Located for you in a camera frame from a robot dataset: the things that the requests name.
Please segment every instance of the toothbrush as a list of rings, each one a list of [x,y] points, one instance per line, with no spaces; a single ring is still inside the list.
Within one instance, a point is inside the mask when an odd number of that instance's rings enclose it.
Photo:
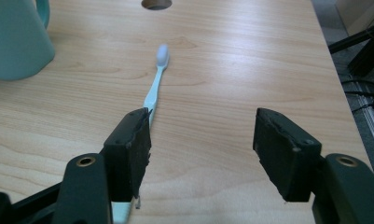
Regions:
[[[159,91],[159,84],[161,80],[161,76],[163,71],[167,68],[169,64],[169,49],[167,45],[160,45],[157,52],[157,74],[155,75],[154,82],[152,83],[151,89],[149,90],[146,98],[144,100],[143,107],[147,107],[148,111],[151,113],[149,116],[149,128],[152,126],[152,120],[155,116],[155,111],[157,109],[157,102],[158,102],[158,91]]]
[[[169,63],[169,49],[167,45],[160,45],[157,52],[157,74],[155,75],[154,82],[144,100],[143,107],[147,107],[150,111],[149,115],[149,128],[152,126],[152,120],[155,115],[158,102],[158,90],[163,71],[167,68]],[[140,197],[137,199],[136,207],[140,207]],[[114,224],[126,224],[129,219],[132,202],[130,203],[112,203],[113,222]]]

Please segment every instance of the teal mug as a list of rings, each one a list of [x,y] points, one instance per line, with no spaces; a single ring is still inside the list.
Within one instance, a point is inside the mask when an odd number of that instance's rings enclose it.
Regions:
[[[37,74],[55,56],[47,26],[48,0],[0,0],[0,79]]]

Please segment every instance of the white toothbrush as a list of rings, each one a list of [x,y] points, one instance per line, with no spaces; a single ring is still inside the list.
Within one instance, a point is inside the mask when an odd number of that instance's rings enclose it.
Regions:
[[[154,82],[152,83],[151,89],[149,90],[146,98],[144,100],[143,107],[147,107],[148,111],[151,112],[149,116],[149,127],[152,125],[152,120],[155,115],[155,110],[157,109],[157,102],[158,102],[158,91],[159,91],[159,84],[161,80],[161,76],[163,71],[167,68],[169,63],[169,49],[167,45],[160,45],[157,52],[157,74],[155,75]]]
[[[157,74],[155,75],[154,82],[152,83],[151,89],[149,90],[144,100],[143,107],[147,107],[148,111],[151,112],[149,115],[149,128],[151,128],[152,120],[155,115],[158,102],[158,90],[163,71],[167,68],[169,63],[169,49],[167,45],[160,45],[157,52]],[[140,197],[136,202],[140,206]],[[112,203],[113,210],[113,222],[114,224],[126,224],[129,219],[132,203]]]

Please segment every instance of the light wood surface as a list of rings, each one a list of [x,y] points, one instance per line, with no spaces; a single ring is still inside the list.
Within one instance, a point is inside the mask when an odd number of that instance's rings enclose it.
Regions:
[[[173,0],[162,11],[139,0],[50,4],[54,61],[0,81],[0,190],[13,202],[101,150],[142,106],[162,43],[171,58],[130,223],[313,223],[312,205],[285,203],[252,149],[258,107],[288,116],[323,155],[368,162],[309,0]]]

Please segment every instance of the round hole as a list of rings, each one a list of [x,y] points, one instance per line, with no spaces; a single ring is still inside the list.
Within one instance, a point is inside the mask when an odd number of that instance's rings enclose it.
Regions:
[[[348,157],[341,156],[341,157],[337,157],[336,160],[340,164],[345,165],[345,166],[356,167],[358,165],[358,162]]]
[[[149,10],[163,10],[172,5],[172,0],[143,0],[141,5]]]
[[[82,159],[79,159],[79,161],[76,162],[76,165],[79,167],[85,167],[92,165],[96,162],[96,159],[94,157],[84,157]]]

